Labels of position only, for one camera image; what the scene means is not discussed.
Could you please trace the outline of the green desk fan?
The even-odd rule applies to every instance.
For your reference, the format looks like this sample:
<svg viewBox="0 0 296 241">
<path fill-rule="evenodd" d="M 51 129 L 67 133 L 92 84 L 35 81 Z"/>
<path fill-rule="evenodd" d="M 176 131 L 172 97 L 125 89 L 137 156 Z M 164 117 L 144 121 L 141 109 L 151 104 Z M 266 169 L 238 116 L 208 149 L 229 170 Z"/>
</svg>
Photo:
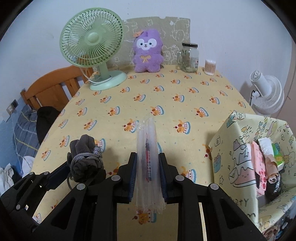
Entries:
<svg viewBox="0 0 296 241">
<path fill-rule="evenodd" d="M 85 9 L 73 16 L 60 35 L 60 51 L 72 65 L 79 67 L 93 91 L 122 84 L 126 73 L 109 70 L 109 61 L 124 39 L 121 18 L 104 8 Z"/>
</svg>

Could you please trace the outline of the black fuzzy cloth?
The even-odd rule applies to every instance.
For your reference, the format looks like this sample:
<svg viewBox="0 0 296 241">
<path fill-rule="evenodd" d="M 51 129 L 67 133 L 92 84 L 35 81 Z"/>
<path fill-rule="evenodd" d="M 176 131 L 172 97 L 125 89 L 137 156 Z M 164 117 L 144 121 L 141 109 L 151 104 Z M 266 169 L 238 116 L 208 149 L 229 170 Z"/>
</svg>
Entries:
<svg viewBox="0 0 296 241">
<path fill-rule="evenodd" d="M 269 201 L 273 201 L 276 199 L 280 193 L 281 193 L 281 173 L 279 173 L 276 177 L 276 180 L 274 183 L 269 183 L 267 181 L 266 190 L 265 190 L 265 196 Z"/>
</svg>

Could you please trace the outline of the wooden bed headboard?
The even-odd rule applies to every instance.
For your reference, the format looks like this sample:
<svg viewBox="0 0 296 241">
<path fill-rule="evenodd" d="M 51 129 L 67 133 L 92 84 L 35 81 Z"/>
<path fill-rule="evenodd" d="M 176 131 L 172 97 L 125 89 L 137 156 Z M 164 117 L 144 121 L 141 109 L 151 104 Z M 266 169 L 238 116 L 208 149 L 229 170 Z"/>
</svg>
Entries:
<svg viewBox="0 0 296 241">
<path fill-rule="evenodd" d="M 27 90 L 22 90 L 20 95 L 25 104 L 35 110 L 51 106 L 61 111 L 69 102 L 62 85 L 65 84 L 70 96 L 73 97 L 80 88 L 78 79 L 81 78 L 85 83 L 92 74 L 92 68 L 81 70 L 73 65 L 57 69 L 37 79 Z"/>
</svg>

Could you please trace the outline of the clear plastic bag with items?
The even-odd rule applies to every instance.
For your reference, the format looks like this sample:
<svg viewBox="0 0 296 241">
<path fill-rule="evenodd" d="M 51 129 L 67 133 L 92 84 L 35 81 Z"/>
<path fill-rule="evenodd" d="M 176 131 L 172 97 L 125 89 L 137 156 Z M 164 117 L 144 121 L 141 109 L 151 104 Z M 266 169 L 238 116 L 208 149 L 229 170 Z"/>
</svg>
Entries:
<svg viewBox="0 0 296 241">
<path fill-rule="evenodd" d="M 135 204 L 138 211 L 161 214 L 165 201 L 161 188 L 159 150 L 153 117 L 142 120 L 137 127 L 137 171 Z"/>
</svg>

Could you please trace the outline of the yellow cartoon storage box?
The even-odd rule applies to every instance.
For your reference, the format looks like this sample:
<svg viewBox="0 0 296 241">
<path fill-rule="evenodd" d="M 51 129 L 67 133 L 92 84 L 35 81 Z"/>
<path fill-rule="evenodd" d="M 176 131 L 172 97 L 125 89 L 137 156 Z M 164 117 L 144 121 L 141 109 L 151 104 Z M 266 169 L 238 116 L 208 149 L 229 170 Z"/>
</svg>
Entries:
<svg viewBox="0 0 296 241">
<path fill-rule="evenodd" d="M 267 137 L 280 146 L 285 165 L 281 193 L 273 201 L 257 196 L 251 143 Z M 232 112 L 209 144 L 214 181 L 267 240 L 277 240 L 295 220 L 295 135 L 287 122 Z"/>
</svg>

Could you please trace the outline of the beige cloth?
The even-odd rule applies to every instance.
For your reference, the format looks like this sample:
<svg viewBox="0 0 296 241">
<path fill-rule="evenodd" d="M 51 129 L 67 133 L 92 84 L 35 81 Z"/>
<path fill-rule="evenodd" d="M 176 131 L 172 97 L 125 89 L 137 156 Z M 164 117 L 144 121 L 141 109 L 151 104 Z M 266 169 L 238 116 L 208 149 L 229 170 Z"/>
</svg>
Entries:
<svg viewBox="0 0 296 241">
<path fill-rule="evenodd" d="M 266 168 L 267 181 L 270 184 L 276 183 L 278 181 L 280 174 L 279 174 L 278 165 L 276 163 L 274 156 L 267 155 L 267 157 L 265 158 L 265 168 Z"/>
</svg>

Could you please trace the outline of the white floor fan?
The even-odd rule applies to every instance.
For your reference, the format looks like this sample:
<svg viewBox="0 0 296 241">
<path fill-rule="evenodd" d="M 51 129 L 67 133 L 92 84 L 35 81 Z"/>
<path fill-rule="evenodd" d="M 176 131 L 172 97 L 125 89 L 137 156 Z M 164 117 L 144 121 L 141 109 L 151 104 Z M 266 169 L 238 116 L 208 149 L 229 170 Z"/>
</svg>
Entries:
<svg viewBox="0 0 296 241">
<path fill-rule="evenodd" d="M 259 70 L 250 74 L 254 90 L 250 96 L 250 106 L 263 116 L 277 113 L 285 100 L 285 93 L 280 81 L 272 75 L 264 75 Z"/>
</svg>

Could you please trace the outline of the pink baby wipes pack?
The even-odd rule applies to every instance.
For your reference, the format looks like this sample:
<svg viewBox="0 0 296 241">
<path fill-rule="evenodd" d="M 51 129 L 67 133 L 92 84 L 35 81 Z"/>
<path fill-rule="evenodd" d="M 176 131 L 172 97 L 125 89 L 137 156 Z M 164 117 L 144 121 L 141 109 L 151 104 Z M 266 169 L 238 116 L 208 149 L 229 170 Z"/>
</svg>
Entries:
<svg viewBox="0 0 296 241">
<path fill-rule="evenodd" d="M 263 196 L 266 191 L 265 158 L 256 142 L 251 143 L 251 160 L 255 171 L 257 196 Z"/>
</svg>

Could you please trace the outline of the grey drawstring pouch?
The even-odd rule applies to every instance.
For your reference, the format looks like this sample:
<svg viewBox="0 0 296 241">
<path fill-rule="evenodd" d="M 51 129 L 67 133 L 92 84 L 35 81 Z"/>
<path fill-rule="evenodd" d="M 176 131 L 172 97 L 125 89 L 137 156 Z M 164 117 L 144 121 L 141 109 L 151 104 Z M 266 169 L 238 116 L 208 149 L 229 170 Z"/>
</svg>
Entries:
<svg viewBox="0 0 296 241">
<path fill-rule="evenodd" d="M 102 153 L 104 147 L 95 143 L 95 139 L 87 134 L 70 143 L 70 152 L 67 154 L 67 165 L 70 172 L 67 176 L 67 185 L 72 189 L 70 180 L 85 185 L 96 185 L 106 179 Z"/>
</svg>

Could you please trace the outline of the glass jar with black lid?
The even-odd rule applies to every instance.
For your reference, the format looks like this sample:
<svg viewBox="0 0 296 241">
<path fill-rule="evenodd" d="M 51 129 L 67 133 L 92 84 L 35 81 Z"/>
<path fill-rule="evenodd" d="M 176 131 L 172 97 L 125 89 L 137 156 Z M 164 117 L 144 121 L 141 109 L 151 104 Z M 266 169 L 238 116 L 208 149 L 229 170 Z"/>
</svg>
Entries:
<svg viewBox="0 0 296 241">
<path fill-rule="evenodd" d="M 196 72 L 199 65 L 198 44 L 183 42 L 182 49 L 177 52 L 177 62 L 182 71 L 187 73 Z"/>
</svg>

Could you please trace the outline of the blue plaid bedding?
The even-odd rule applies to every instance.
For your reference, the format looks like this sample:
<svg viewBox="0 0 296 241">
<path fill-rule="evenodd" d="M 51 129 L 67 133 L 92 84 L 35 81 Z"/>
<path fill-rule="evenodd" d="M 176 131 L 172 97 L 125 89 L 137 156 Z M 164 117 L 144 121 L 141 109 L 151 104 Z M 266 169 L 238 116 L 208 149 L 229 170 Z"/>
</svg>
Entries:
<svg viewBox="0 0 296 241">
<path fill-rule="evenodd" d="M 25 105 L 20 111 L 13 132 L 13 144 L 16 156 L 18 158 L 18 167 L 22 172 L 22 163 L 24 156 L 35 157 L 40 147 L 37 132 L 37 111 Z"/>
</svg>

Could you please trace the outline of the white tissue pack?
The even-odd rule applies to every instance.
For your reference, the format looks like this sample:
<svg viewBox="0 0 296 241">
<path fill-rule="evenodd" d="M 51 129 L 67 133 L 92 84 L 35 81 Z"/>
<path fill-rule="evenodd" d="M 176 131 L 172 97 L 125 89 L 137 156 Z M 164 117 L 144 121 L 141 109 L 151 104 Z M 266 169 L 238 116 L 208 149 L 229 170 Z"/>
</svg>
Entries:
<svg viewBox="0 0 296 241">
<path fill-rule="evenodd" d="M 264 137 L 258 139 L 258 143 L 265 158 L 269 158 L 271 161 L 274 161 L 274 152 L 272 147 L 272 142 L 269 138 Z"/>
</svg>

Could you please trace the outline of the green tissue pack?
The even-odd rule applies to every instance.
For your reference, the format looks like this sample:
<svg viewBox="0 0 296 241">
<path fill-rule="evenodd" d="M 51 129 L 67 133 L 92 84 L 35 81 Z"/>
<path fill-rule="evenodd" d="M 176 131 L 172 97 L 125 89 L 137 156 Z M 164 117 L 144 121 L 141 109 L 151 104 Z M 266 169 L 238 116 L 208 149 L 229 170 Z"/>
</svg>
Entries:
<svg viewBox="0 0 296 241">
<path fill-rule="evenodd" d="M 281 171 L 284 168 L 285 161 L 284 161 L 283 155 L 280 153 L 280 146 L 278 145 L 278 143 L 276 144 L 272 143 L 272 147 L 273 147 L 273 154 L 274 154 L 275 162 L 277 164 L 278 171 Z"/>
</svg>

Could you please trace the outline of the cotton swab container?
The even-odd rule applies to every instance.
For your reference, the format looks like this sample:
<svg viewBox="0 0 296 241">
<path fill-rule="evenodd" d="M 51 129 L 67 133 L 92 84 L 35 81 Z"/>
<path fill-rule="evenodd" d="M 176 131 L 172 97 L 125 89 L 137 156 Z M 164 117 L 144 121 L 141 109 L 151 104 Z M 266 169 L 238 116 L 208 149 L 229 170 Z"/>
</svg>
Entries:
<svg viewBox="0 0 296 241">
<path fill-rule="evenodd" d="M 205 60 L 205 67 L 204 67 L 204 73 L 206 75 L 213 76 L 216 70 L 216 61 L 214 60 Z"/>
</svg>

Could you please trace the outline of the purple plush toy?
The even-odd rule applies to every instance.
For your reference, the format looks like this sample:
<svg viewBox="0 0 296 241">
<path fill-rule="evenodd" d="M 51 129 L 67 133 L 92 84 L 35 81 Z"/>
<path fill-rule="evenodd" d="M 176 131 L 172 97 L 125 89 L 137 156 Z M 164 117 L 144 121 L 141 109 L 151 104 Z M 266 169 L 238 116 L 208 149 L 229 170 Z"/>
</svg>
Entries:
<svg viewBox="0 0 296 241">
<path fill-rule="evenodd" d="M 134 71 L 137 73 L 159 72 L 164 62 L 162 47 L 163 41 L 157 29 L 142 31 L 133 43 Z"/>
</svg>

